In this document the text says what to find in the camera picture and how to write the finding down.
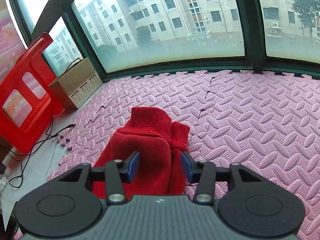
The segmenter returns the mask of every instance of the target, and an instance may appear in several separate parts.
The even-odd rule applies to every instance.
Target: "black cable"
[[[24,173],[24,171],[25,171],[25,169],[26,169],[26,166],[27,166],[27,164],[28,164],[28,162],[29,162],[29,160],[30,160],[30,157],[31,157],[33,154],[35,154],[35,153],[39,150],[39,148],[40,148],[46,141],[48,141],[48,140],[50,140],[50,139],[52,139],[52,138],[58,137],[58,136],[59,136],[59,133],[62,132],[63,130],[68,129],[68,128],[72,128],[72,127],[75,127],[75,126],[76,126],[76,124],[74,124],[74,123],[73,123],[73,124],[69,124],[68,126],[66,126],[66,127],[62,128],[61,130],[59,130],[59,131],[58,131],[57,133],[55,133],[54,135],[51,135],[52,129],[53,129],[53,117],[51,116],[50,125],[49,125],[49,127],[47,128],[47,130],[46,130],[46,132],[45,132],[45,134],[47,135],[47,138],[44,139],[44,140],[41,140],[41,141],[36,142],[36,143],[33,145],[30,153],[27,154],[27,155],[17,154],[17,153],[15,153],[15,152],[13,152],[12,150],[10,150],[10,149],[8,149],[8,148],[3,147],[3,146],[0,145],[0,148],[6,149],[6,150],[14,153],[14,154],[17,155],[17,156],[21,156],[21,157],[28,156],[28,159],[27,159],[27,161],[26,161],[26,164],[25,164],[24,167],[23,167],[21,160],[15,159],[11,154],[8,153],[8,154],[10,155],[10,157],[13,158],[15,161],[20,161],[20,165],[21,165],[21,174],[18,175],[18,176],[15,176],[15,177],[12,178],[12,179],[10,179],[10,180],[8,181],[8,182],[9,182],[9,185],[10,185],[11,187],[14,187],[14,188],[20,188],[20,187],[22,186],[22,183],[23,183],[23,173]],[[40,144],[40,145],[38,146],[38,148],[37,148],[36,150],[33,151],[34,147],[35,147],[37,144]],[[14,180],[14,179],[17,179],[17,178],[21,178],[21,182],[20,182],[19,186],[12,185],[12,184],[11,184],[11,181]]]

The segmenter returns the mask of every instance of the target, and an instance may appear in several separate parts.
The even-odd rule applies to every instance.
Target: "red knit fabric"
[[[155,107],[133,107],[131,119],[111,137],[95,163],[125,160],[133,151],[140,152],[137,174],[131,184],[123,184],[127,198],[132,195],[165,195],[171,170],[169,147],[171,118]],[[105,183],[94,182],[93,193],[105,198]]]
[[[181,152],[187,151],[188,133],[190,127],[179,122],[171,124],[171,173],[167,194],[180,195],[186,182],[181,168]]]

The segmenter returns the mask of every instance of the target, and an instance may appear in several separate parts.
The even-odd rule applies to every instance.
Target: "red plastic stool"
[[[13,147],[28,154],[32,146],[64,108],[48,89],[48,85],[57,77],[42,59],[42,52],[53,42],[48,33],[43,33],[17,60],[3,82],[0,84],[0,135]],[[30,73],[43,87],[46,93],[38,98],[22,80]],[[20,127],[3,110],[6,100],[17,90],[31,105],[32,110]]]

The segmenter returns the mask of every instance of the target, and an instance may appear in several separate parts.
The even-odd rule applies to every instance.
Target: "foam floor tile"
[[[239,162],[301,199],[306,218],[298,236],[320,240],[320,83],[308,75],[252,71],[163,73],[105,84],[59,141],[70,154],[52,179],[81,162],[94,164],[134,106],[154,106],[190,126],[196,159],[228,167]],[[217,183],[216,198],[226,192]],[[193,196],[195,187],[185,187]]]

